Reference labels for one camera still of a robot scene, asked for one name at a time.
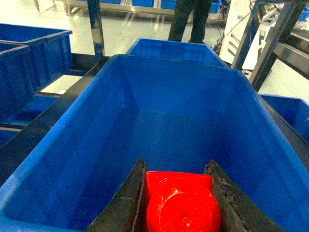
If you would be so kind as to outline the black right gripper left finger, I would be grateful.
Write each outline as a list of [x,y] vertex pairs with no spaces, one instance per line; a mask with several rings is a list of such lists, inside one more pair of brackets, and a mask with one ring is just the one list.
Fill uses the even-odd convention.
[[145,207],[146,163],[140,158],[87,232],[142,232]]

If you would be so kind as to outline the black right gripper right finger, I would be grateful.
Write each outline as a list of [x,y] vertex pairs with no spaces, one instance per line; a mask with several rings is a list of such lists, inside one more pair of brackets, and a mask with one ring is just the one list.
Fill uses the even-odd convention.
[[281,232],[283,229],[264,214],[256,204],[214,161],[209,160],[204,173],[212,176],[212,192],[221,213],[222,232]]

